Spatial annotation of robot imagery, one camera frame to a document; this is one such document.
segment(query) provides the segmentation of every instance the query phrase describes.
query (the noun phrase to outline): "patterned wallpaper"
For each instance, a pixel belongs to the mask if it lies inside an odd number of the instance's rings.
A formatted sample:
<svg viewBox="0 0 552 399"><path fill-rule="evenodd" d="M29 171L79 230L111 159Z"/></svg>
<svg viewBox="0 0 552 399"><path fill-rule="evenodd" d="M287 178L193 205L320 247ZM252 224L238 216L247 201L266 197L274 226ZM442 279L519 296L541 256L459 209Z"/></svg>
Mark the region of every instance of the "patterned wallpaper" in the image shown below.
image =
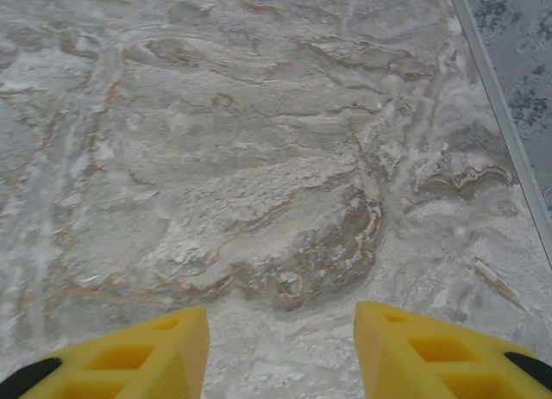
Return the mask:
<svg viewBox="0 0 552 399"><path fill-rule="evenodd" d="M552 215L552 0L469 0Z"/></svg>

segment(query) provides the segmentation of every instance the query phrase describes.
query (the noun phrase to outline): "marble floor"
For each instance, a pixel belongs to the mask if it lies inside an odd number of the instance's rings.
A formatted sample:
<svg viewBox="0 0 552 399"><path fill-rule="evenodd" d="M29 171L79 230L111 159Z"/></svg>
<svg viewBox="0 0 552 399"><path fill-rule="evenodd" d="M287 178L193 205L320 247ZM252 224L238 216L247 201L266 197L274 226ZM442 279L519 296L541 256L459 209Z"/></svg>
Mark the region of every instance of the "marble floor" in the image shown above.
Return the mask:
<svg viewBox="0 0 552 399"><path fill-rule="evenodd" d="M0 377L188 305L204 398L362 398L354 304L552 359L451 0L0 0Z"/></svg>

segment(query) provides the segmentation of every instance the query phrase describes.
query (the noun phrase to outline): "black rubber pad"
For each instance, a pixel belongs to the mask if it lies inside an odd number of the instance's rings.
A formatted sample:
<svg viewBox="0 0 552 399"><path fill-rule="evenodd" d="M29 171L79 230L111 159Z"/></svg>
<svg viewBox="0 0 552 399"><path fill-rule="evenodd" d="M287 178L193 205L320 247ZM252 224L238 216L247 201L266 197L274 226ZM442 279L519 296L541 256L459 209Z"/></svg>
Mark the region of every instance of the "black rubber pad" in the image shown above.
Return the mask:
<svg viewBox="0 0 552 399"><path fill-rule="evenodd" d="M45 358L22 367L0 383L0 398L18 399L60 366L60 358Z"/></svg>
<svg viewBox="0 0 552 399"><path fill-rule="evenodd" d="M514 365L552 392L552 366L520 353L508 352L504 355Z"/></svg>

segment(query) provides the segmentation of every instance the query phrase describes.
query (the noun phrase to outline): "yellow plastic part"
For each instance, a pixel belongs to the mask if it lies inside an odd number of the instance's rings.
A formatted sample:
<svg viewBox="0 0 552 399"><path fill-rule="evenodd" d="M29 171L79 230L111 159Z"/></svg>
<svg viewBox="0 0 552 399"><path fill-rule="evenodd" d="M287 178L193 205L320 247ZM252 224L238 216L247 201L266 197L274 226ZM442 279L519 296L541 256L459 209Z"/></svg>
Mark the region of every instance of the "yellow plastic part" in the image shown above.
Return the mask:
<svg viewBox="0 0 552 399"><path fill-rule="evenodd" d="M550 399L505 352L521 346L378 302L360 302L354 343L367 399Z"/></svg>
<svg viewBox="0 0 552 399"><path fill-rule="evenodd" d="M48 354L62 365L21 399L199 399L209 353L204 309L181 309Z"/></svg>

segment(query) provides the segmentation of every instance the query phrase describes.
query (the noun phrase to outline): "gray marble surface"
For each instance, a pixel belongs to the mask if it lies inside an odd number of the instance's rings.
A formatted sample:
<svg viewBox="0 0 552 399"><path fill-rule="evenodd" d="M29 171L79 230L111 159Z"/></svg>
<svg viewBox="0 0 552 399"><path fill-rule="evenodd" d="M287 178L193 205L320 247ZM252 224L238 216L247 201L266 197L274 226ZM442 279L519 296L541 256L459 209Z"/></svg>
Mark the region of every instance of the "gray marble surface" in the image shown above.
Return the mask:
<svg viewBox="0 0 552 399"><path fill-rule="evenodd" d="M450 0L0 0L0 376L187 305L205 398L363 397L354 304L552 358Z"/></svg>

